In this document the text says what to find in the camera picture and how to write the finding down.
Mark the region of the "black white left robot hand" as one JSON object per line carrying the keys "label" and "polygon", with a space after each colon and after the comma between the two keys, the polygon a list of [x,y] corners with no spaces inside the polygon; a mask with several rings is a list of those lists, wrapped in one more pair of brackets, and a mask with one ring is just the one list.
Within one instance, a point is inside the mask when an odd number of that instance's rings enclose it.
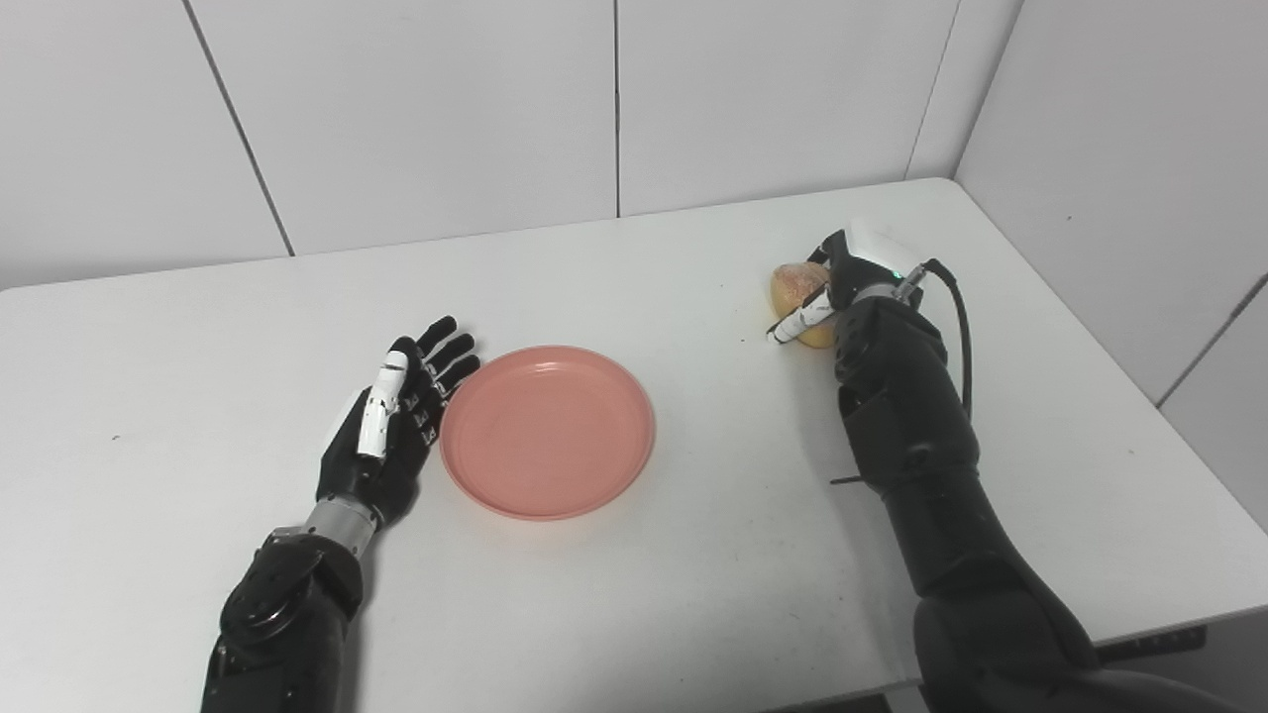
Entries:
{"label": "black white left robot hand", "polygon": [[397,337],[321,457],[317,499],[358,501],[378,528],[398,521],[450,402],[479,369],[476,339],[451,315]]}

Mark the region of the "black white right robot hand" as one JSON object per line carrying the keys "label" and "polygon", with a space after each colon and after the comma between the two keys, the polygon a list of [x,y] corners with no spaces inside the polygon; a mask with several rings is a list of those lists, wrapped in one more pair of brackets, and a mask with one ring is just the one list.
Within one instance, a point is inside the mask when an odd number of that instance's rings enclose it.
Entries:
{"label": "black white right robot hand", "polygon": [[861,219],[838,230],[801,263],[773,269],[770,297],[776,321],[770,343],[831,348],[834,322],[848,307],[870,298],[895,298],[918,306],[923,258]]}

